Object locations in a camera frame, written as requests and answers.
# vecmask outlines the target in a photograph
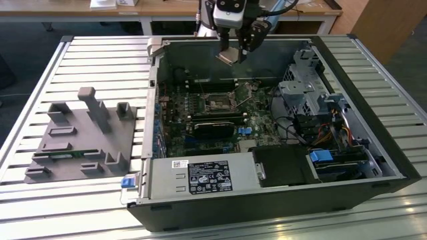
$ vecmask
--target barcode sticker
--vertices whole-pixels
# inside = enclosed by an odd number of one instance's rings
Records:
[[[177,169],[177,168],[187,168],[188,166],[188,160],[175,160],[172,161],[172,168]]]

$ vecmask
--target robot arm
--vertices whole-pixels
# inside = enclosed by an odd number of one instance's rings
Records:
[[[265,20],[289,11],[299,0],[279,11],[265,11],[260,0],[200,0],[200,20],[203,26],[216,32],[220,52],[216,56],[228,65],[241,63],[263,43],[275,22]],[[239,48],[229,47],[229,32],[235,31]]]

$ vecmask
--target green circuit board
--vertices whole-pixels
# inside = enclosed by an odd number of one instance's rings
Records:
[[[241,81],[231,92],[188,93],[180,87],[169,93],[168,102],[163,103],[168,157],[239,153],[241,151],[239,143],[245,140],[253,140],[251,143],[256,146],[280,144],[280,136],[268,110],[272,88],[259,85],[256,81]],[[244,124],[235,125],[231,137],[196,139],[187,116],[223,112],[244,113]]]

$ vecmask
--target table leg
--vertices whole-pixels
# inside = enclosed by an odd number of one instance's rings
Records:
[[[319,30],[317,30],[317,34],[319,35],[329,34],[329,31],[332,29],[332,25],[335,23],[335,19],[336,19],[336,16],[328,16],[325,18],[325,20],[321,22],[321,25],[320,25]]]
[[[140,25],[141,25],[141,31],[144,36],[151,36],[153,35],[153,30],[152,30],[152,17],[151,16],[144,16],[140,18]]]
[[[52,22],[41,22],[41,24],[47,32],[53,31]]]

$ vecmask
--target circuit board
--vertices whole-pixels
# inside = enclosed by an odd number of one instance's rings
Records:
[[[251,147],[280,144],[277,126],[269,114],[269,86],[255,81],[237,81],[235,89],[191,93],[177,86],[160,97],[163,109],[164,139],[168,157],[247,152]],[[225,137],[200,139],[197,126],[223,124],[232,131]]]

